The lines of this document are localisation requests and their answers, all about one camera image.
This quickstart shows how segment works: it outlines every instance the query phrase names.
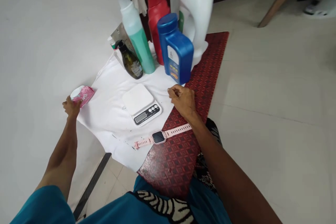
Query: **white scale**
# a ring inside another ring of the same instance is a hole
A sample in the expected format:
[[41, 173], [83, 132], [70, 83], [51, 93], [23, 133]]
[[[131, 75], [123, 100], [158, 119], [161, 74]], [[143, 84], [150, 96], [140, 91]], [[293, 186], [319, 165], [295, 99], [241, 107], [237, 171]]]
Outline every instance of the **white scale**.
[[161, 115], [162, 108], [143, 84], [122, 96], [123, 103], [136, 126], [141, 127]]

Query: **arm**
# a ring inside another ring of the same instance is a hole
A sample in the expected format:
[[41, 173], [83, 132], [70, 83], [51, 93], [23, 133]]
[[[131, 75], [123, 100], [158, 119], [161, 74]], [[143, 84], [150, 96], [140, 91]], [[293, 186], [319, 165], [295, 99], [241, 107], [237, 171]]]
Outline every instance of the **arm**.
[[281, 224], [258, 188], [215, 140], [197, 114], [194, 91], [175, 85], [168, 89], [168, 93], [171, 102], [192, 127], [232, 223]]
[[55, 185], [61, 190], [64, 198], [68, 200], [72, 176], [76, 168], [77, 158], [77, 133], [76, 121], [80, 110], [81, 101], [74, 105], [70, 96], [63, 102], [65, 112], [68, 114], [63, 133], [51, 154], [47, 169], [41, 182], [35, 189]]

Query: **pink smartwatch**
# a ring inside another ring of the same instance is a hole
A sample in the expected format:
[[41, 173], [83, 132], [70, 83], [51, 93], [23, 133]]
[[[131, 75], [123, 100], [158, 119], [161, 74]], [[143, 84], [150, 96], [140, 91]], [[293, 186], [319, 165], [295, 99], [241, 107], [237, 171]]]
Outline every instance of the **pink smartwatch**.
[[147, 139], [135, 142], [133, 148], [139, 149], [143, 146], [150, 145], [150, 144], [156, 144], [156, 145], [163, 144], [166, 142], [167, 138], [180, 134], [182, 132], [186, 132], [188, 130], [191, 130], [191, 126], [189, 124], [184, 124], [180, 127], [177, 127], [171, 130], [157, 131], [157, 132], [154, 132]]

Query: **teal shirt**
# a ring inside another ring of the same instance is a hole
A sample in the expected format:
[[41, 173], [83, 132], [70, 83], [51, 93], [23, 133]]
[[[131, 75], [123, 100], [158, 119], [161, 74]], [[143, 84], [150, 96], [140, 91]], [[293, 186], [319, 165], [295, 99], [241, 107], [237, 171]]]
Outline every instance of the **teal shirt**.
[[[55, 185], [35, 191], [11, 224], [74, 224], [74, 215]], [[232, 224], [219, 199], [205, 185], [192, 178], [187, 201], [161, 196], [138, 176], [134, 191], [107, 204], [80, 222], [110, 223], [225, 223]]]

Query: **white tile floor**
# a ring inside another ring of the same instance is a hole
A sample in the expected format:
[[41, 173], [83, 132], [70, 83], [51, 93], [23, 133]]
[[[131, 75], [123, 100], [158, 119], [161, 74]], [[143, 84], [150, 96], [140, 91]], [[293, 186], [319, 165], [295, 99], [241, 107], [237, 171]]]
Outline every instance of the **white tile floor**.
[[[273, 1], [214, 5], [209, 33], [230, 37], [209, 117], [283, 223], [335, 223], [336, 19], [302, 17], [307, 3], [289, 0], [256, 28]], [[135, 178], [110, 159], [87, 214], [132, 190]]]

